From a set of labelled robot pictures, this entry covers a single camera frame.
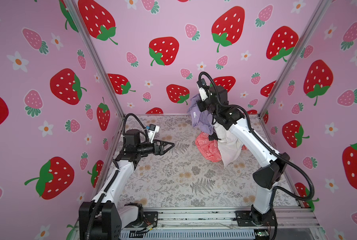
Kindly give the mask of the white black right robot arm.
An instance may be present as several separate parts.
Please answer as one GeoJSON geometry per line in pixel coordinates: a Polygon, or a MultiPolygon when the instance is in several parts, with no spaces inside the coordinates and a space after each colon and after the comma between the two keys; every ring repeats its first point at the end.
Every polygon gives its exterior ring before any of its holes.
{"type": "Polygon", "coordinates": [[[222,86],[199,85],[201,112],[212,115],[212,125],[218,137],[221,158],[226,165],[234,161],[243,146],[258,161],[259,169],[253,173],[257,184],[255,200],[251,206],[250,218],[257,225],[274,219],[273,202],[277,183],[287,167],[289,156],[281,154],[260,137],[250,124],[250,118],[241,107],[229,105],[227,91],[222,86]]]}

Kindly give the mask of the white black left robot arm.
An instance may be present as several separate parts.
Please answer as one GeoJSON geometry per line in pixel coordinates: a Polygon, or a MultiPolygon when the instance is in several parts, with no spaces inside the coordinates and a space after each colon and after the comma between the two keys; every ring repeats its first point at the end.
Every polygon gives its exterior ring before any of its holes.
{"type": "Polygon", "coordinates": [[[142,230],[138,235],[150,231],[156,219],[148,220],[142,204],[129,203],[118,209],[118,201],[130,176],[142,157],[163,156],[175,144],[155,139],[159,131],[156,125],[147,126],[142,132],[128,130],[123,136],[123,148],[113,160],[115,168],[101,190],[90,202],[79,209],[79,231],[82,240],[118,240],[121,230],[131,226],[142,230]]]}

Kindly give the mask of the lavender purple cloth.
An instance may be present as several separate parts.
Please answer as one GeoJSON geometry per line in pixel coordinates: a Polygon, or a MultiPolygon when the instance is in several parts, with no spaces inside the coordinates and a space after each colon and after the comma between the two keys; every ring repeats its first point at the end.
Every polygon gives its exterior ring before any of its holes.
{"type": "Polygon", "coordinates": [[[214,130],[214,126],[211,124],[212,115],[207,110],[200,111],[197,105],[199,100],[201,100],[199,94],[192,97],[186,113],[190,115],[192,127],[199,129],[203,133],[212,135],[214,130]]]}

